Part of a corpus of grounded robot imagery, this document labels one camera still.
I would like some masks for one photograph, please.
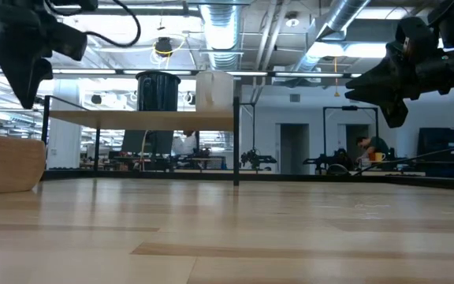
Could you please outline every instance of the doorway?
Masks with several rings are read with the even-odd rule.
[[[309,125],[280,124],[279,130],[279,173],[309,174],[309,166],[303,165],[309,158]]]
[[[356,145],[357,137],[369,137],[369,125],[346,125],[346,151],[353,161],[363,154]]]

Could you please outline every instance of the light wood floor panel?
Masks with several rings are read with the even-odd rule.
[[[0,283],[454,284],[454,191],[47,181],[0,194]]]

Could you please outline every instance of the black metal frame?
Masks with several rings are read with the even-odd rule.
[[[324,106],[322,111],[323,116],[323,154],[327,155],[327,110],[343,110],[343,111],[357,111],[357,110],[373,110],[375,114],[376,121],[376,138],[379,137],[379,117],[378,117],[378,108],[377,107],[360,107],[360,106]]]
[[[42,141],[47,144],[47,127],[50,117],[50,98],[58,99],[64,103],[68,103],[80,109],[88,110],[82,106],[67,102],[63,99],[46,96],[43,112],[43,132]],[[435,188],[454,189],[454,179],[450,178],[435,178],[435,177],[398,177],[398,176],[320,176],[320,175],[287,175],[287,174],[240,174],[239,167],[239,151],[240,151],[240,103],[239,94],[235,94],[233,98],[233,122],[234,122],[234,171],[233,174],[210,174],[210,173],[174,173],[174,172],[132,172],[132,171],[108,171],[98,169],[99,160],[99,142],[100,142],[100,127],[96,128],[95,139],[95,166],[92,170],[45,170],[41,178],[42,181],[70,178],[159,178],[159,179],[184,179],[184,180],[218,180],[218,181],[233,181],[234,186],[238,186],[240,181],[306,181],[306,182],[376,182],[376,183],[393,183],[398,185],[417,185]],[[324,137],[326,134],[325,113],[326,109],[336,108],[344,109],[343,107],[328,106],[324,107]],[[358,109],[374,110],[376,114],[376,136],[378,136],[378,109],[375,107],[358,107]],[[255,130],[255,108],[253,117],[253,127]]]

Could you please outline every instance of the black bucket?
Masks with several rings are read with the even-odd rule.
[[[136,75],[138,80],[138,111],[178,110],[177,76],[159,71],[145,71]]]

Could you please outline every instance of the ceiling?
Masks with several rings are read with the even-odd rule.
[[[203,1],[214,3],[217,0]],[[207,69],[210,65],[208,56],[208,47],[204,36],[203,20],[200,17],[180,17],[180,16],[160,16],[163,9],[169,6],[180,7],[181,2],[164,0],[161,2],[149,1],[125,1],[128,4],[148,4],[155,9],[154,16],[138,16],[142,25],[142,35],[140,41],[132,48],[119,49],[115,48],[102,39],[89,36],[88,47],[81,62],[76,62],[66,56],[54,53],[50,59],[55,69]],[[240,70],[253,70],[255,60],[262,38],[262,29],[265,24],[273,24],[266,18],[267,8],[270,0],[253,1],[249,6],[242,6],[241,10],[241,28],[240,44],[236,51],[241,53]],[[419,16],[428,13],[428,9],[435,6],[437,1],[371,1],[358,16],[359,19],[392,19],[397,20],[404,17],[407,12],[413,9],[420,11]],[[288,11],[297,12],[299,24],[295,27],[283,25],[279,36],[276,40],[274,52],[269,60],[269,69],[274,66],[289,66],[295,64],[303,53],[306,51],[306,34],[310,23],[321,14],[327,13],[330,1],[327,0],[294,0],[288,5]],[[189,9],[196,9],[195,5],[189,5]],[[110,15],[79,15],[73,17],[60,18],[60,21],[73,26],[82,31],[94,31],[103,34],[117,42],[129,42],[136,34],[136,26],[133,19],[129,16],[110,16]],[[158,37],[170,37],[174,49],[173,55],[168,62],[160,64],[152,59],[153,44]],[[379,58],[351,58],[339,57],[337,61],[322,59],[318,67],[323,72],[348,72],[362,73],[371,69],[379,63]],[[85,94],[84,105],[92,109],[126,109],[134,110],[136,102],[134,100],[134,91],[136,90],[136,81],[132,79],[80,79],[81,87]],[[295,106],[287,104],[288,95],[301,94],[301,103],[299,107],[313,107],[320,104],[337,103],[344,105],[350,103],[344,98],[344,92],[340,91],[341,97],[334,97],[335,82],[334,80],[324,80],[319,88],[294,88],[265,86],[261,99],[261,106]],[[39,87],[38,94],[52,95],[54,90],[54,81],[44,81]],[[180,84],[180,109],[193,110],[193,106],[183,103],[181,96],[187,92],[195,91],[194,80],[183,80]],[[106,102],[121,100],[126,102],[105,103],[103,105],[94,105],[90,102],[92,95],[101,95],[108,98]],[[17,99],[13,96],[11,87],[7,80],[0,75],[0,109],[21,109]],[[19,110],[11,114],[15,117],[14,121],[5,121],[5,116],[0,115],[0,123],[5,121],[5,131],[18,135],[19,131],[10,131],[11,127],[31,127],[30,132],[40,135],[41,129],[41,111],[43,107],[35,105],[35,111]]]

